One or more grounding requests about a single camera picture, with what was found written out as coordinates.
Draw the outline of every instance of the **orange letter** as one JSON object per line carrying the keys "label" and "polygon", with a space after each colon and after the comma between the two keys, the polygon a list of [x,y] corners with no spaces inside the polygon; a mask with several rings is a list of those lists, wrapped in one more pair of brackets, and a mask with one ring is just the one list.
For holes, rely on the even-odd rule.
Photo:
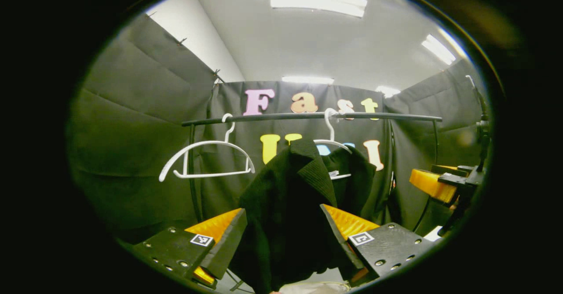
{"label": "orange letter", "polygon": [[315,96],[311,93],[297,93],[291,100],[293,101],[291,110],[294,113],[314,113],[318,110],[318,106],[315,104]]}
{"label": "orange letter", "polygon": [[384,168],[384,164],[382,164],[380,159],[380,151],[378,149],[379,145],[380,142],[377,140],[368,140],[367,142],[364,142],[364,147],[368,149],[369,162],[376,166],[376,171]]}

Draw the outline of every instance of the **yellow letter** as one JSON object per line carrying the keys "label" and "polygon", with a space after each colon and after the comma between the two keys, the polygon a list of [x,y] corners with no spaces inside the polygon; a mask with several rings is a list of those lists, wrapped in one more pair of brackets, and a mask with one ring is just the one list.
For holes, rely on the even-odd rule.
{"label": "yellow letter", "polygon": [[262,142],[262,161],[267,164],[278,153],[278,141],[280,136],[277,134],[263,134],[260,137]]}
{"label": "yellow letter", "polygon": [[366,108],[366,113],[376,112],[377,103],[374,102],[371,98],[366,98],[360,104],[364,105],[364,107]]}
{"label": "yellow letter", "polygon": [[294,113],[314,113],[318,110],[318,106],[315,104],[315,96],[311,93],[297,93],[291,100],[293,101],[291,110]]}
{"label": "yellow letter", "polygon": [[301,134],[286,134],[285,139],[287,140],[287,142],[289,142],[289,144],[291,144],[291,142],[293,140],[297,140],[297,139],[301,139],[303,138],[303,136],[301,136]]}

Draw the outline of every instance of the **garment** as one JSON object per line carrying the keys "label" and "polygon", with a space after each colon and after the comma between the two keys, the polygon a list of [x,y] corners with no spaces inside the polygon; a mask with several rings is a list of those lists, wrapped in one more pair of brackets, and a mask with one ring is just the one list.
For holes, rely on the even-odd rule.
{"label": "garment", "polygon": [[338,282],[295,283],[280,288],[281,294],[343,294],[350,286]]}
{"label": "garment", "polygon": [[[291,142],[257,174],[239,200],[248,226],[230,268],[256,294],[338,266],[326,242],[334,238],[320,204],[364,218],[384,212],[388,189],[374,182],[376,168],[356,150],[338,148],[321,156],[310,139]],[[329,172],[352,174],[331,180]],[[380,200],[364,210],[370,199]]]}

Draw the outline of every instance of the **clothing rack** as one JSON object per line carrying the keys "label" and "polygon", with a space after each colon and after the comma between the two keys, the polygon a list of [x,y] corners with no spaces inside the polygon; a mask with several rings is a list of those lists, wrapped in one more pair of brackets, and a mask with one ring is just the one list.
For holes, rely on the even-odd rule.
{"label": "clothing rack", "polygon": [[[262,114],[262,115],[247,115],[247,116],[230,116],[223,121],[222,118],[208,118],[205,120],[189,120],[183,122],[182,127],[190,126],[190,144],[195,141],[195,127],[199,125],[206,124],[217,124],[217,123],[230,123],[230,122],[253,122],[259,120],[307,120],[307,119],[324,119],[324,112],[320,113],[283,113],[283,114]],[[436,128],[436,122],[442,122],[441,117],[436,116],[421,116],[421,115],[410,115],[410,114],[393,114],[393,113],[335,113],[330,118],[382,118],[387,120],[421,120],[432,122],[434,126],[434,139],[436,142],[436,156],[435,163],[438,163],[438,129]],[[194,162],[193,155],[188,156],[189,163],[189,173],[194,173]],[[189,179],[191,198],[194,204],[194,212],[197,217],[198,222],[203,221],[203,211],[199,207],[197,202],[197,194],[195,192],[195,180],[193,178]]]}

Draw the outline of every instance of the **white ceiling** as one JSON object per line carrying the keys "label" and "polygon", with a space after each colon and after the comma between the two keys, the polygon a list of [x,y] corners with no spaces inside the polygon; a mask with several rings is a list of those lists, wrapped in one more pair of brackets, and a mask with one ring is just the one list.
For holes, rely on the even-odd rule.
{"label": "white ceiling", "polygon": [[368,0],[363,18],[276,8],[270,0],[199,0],[248,81],[329,76],[334,84],[403,90],[448,66],[421,43],[438,26],[404,0]]}

